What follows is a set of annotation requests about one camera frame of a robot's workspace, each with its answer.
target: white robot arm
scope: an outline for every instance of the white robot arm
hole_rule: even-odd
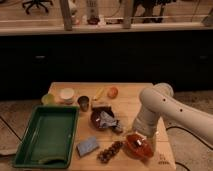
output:
[[[213,145],[213,115],[184,105],[173,98],[169,84],[160,83],[140,93],[141,109],[133,122],[133,130],[151,138],[160,116],[171,118]]]

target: small cup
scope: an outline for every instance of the small cup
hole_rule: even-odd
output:
[[[89,97],[87,96],[81,96],[78,98],[78,104],[80,106],[80,109],[83,112],[86,112],[89,109]]]

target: green tray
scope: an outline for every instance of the green tray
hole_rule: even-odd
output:
[[[38,106],[32,113],[13,167],[67,168],[77,119],[77,107]]]

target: cable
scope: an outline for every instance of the cable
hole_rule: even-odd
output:
[[[18,136],[18,134],[13,130],[13,128],[1,117],[0,115],[0,119],[5,123],[5,125],[7,125],[7,127],[13,132],[13,134],[21,141],[21,138]]]
[[[183,163],[180,162],[175,162],[176,165],[180,165],[182,166],[184,169],[186,169],[187,171],[190,171],[190,169],[188,167],[186,167],[186,165],[184,165]]]
[[[170,130],[170,129],[181,129],[183,131],[188,132],[189,134],[191,134],[192,136],[194,136],[195,138],[197,138],[197,140],[199,140],[202,144],[204,144],[206,147],[208,147],[210,150],[213,150],[213,147],[211,147],[210,145],[208,145],[206,142],[204,142],[200,137],[198,137],[197,135],[193,134],[192,132],[190,132],[189,130],[180,127],[180,126],[171,126],[166,128],[166,131]]]

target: black cabinet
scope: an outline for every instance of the black cabinet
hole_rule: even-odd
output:
[[[40,98],[53,81],[168,82],[212,89],[213,31],[0,37],[0,99]]]

